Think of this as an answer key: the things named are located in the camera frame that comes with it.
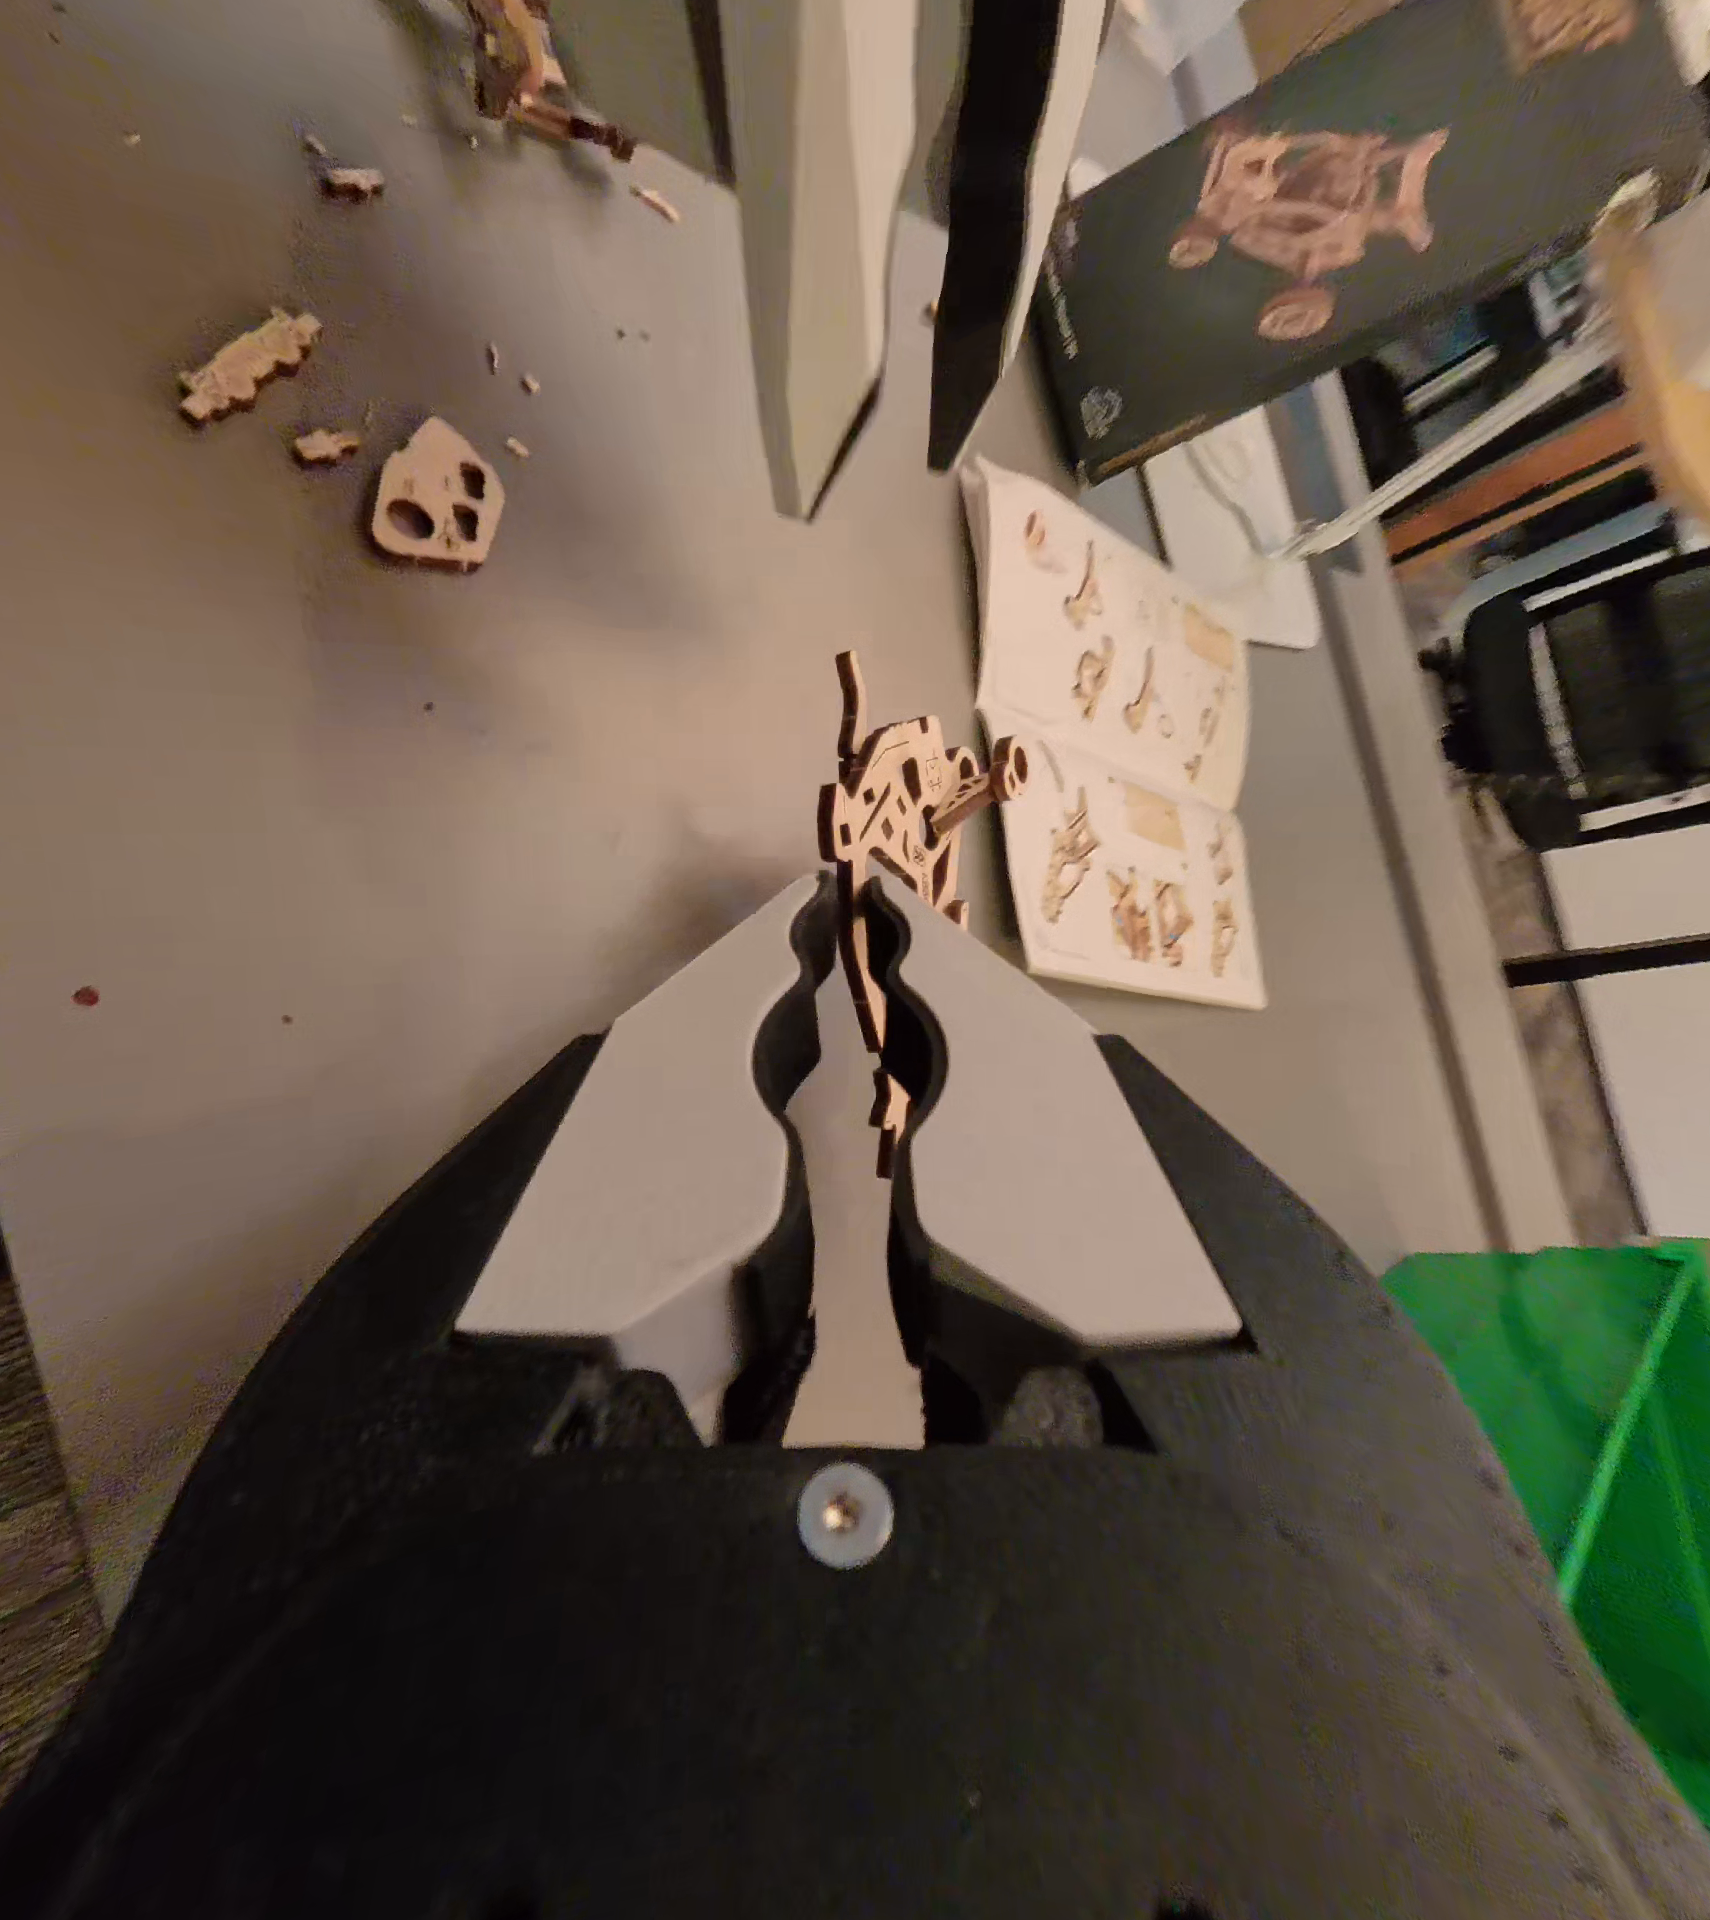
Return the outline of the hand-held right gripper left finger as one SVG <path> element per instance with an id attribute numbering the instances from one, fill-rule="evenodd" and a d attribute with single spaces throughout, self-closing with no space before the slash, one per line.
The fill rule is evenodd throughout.
<path id="1" fill-rule="evenodd" d="M 812 1327 L 787 1106 L 818 1062 L 818 877 L 600 1038 L 455 1330 L 668 1381 L 697 1436 L 757 1438 Z"/>

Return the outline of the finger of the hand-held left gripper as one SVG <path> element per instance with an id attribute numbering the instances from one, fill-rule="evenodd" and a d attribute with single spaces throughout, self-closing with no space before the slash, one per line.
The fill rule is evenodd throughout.
<path id="1" fill-rule="evenodd" d="M 961 83 L 967 6 L 723 2 L 723 106 L 774 508 L 818 514 L 880 391 L 901 206 Z"/>
<path id="2" fill-rule="evenodd" d="M 1014 359 L 1107 38 L 1105 2 L 965 8 L 946 136 L 925 463 L 950 471 Z"/>

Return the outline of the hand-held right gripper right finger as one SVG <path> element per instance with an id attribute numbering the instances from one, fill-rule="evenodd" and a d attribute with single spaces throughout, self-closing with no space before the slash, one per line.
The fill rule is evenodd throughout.
<path id="1" fill-rule="evenodd" d="M 1099 1034 L 901 881 L 863 888 L 863 932 L 908 1098 L 888 1281 L 923 1438 L 986 1442 L 1031 1376 L 1099 1436 L 1093 1366 L 1241 1342 Z"/>

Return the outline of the wooden plate with axle peg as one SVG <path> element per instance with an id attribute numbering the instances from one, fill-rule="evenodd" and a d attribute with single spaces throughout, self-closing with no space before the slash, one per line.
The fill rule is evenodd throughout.
<path id="1" fill-rule="evenodd" d="M 956 890 L 963 824 L 993 803 L 1016 799 L 1029 758 L 1016 735 L 995 739 L 986 758 L 948 747 L 940 724 L 927 714 L 871 726 L 857 654 L 838 654 L 835 673 L 842 694 L 838 771 L 821 786 L 816 835 L 838 896 L 842 979 L 874 1060 L 869 1124 L 876 1132 L 876 1174 L 888 1179 L 912 1100 L 884 1066 L 888 1004 L 869 962 L 863 888 L 876 877 L 893 877 L 939 917 L 965 928 L 967 903 Z"/>

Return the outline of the black model kit box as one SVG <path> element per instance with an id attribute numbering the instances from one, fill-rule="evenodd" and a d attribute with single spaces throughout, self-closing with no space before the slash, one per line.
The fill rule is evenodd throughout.
<path id="1" fill-rule="evenodd" d="M 1660 4 L 1394 4 L 1061 208 L 1033 314 L 1069 463 L 1241 418 L 1708 163 Z"/>

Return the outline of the wooden model subassembly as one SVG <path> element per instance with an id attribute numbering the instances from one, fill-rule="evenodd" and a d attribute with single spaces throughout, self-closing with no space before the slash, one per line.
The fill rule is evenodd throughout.
<path id="1" fill-rule="evenodd" d="M 578 106 L 551 34 L 546 2 L 460 2 L 472 38 L 474 106 L 483 119 L 555 147 L 598 147 L 631 163 L 636 140 Z"/>

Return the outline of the wooden plate with holes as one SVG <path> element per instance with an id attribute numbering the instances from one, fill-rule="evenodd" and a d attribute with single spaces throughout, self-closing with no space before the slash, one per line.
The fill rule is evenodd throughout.
<path id="1" fill-rule="evenodd" d="M 472 573 L 498 535 L 500 474 L 447 421 L 421 421 L 379 467 L 368 537 L 387 559 Z"/>

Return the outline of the open instruction booklet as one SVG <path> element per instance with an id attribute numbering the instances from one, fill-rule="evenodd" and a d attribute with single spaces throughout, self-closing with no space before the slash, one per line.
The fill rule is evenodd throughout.
<path id="1" fill-rule="evenodd" d="M 1027 970 L 1267 1005 L 1237 803 L 1248 643 L 1179 576 L 1035 478 L 969 459 L 978 716 L 1027 750 L 1001 805 Z"/>

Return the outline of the long jagged wooden piece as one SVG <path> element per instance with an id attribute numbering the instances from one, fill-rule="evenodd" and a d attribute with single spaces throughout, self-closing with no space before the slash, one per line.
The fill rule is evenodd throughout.
<path id="1" fill-rule="evenodd" d="M 275 306 L 205 363 L 177 374 L 181 418 L 204 425 L 253 406 L 266 384 L 304 367 L 321 333 L 323 321 L 315 314 Z"/>

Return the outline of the green plastic bin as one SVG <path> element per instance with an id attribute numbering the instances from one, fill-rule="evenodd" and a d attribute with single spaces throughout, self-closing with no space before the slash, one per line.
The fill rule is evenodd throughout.
<path id="1" fill-rule="evenodd" d="M 1710 1831 L 1706 1247 L 1418 1255 L 1383 1283 L 1507 1470 L 1617 1705 Z"/>

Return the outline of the black office chair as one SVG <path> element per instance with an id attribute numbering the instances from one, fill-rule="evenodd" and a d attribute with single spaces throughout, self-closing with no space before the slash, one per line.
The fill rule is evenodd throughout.
<path id="1" fill-rule="evenodd" d="M 1445 762 L 1530 852 L 1710 820 L 1710 544 L 1502 569 L 1420 663 Z"/>

